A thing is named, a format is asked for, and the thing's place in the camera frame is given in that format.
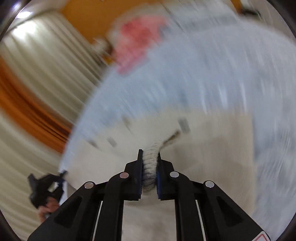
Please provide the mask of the person's left hand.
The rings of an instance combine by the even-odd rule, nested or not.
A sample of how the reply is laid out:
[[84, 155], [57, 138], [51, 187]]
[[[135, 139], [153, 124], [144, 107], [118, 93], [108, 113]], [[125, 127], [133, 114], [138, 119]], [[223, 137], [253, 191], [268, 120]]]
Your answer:
[[38, 208], [38, 218], [40, 223], [43, 223], [46, 220], [46, 216], [50, 213], [55, 212], [59, 208], [59, 206], [59, 202], [55, 198], [48, 197], [46, 205], [39, 206]]

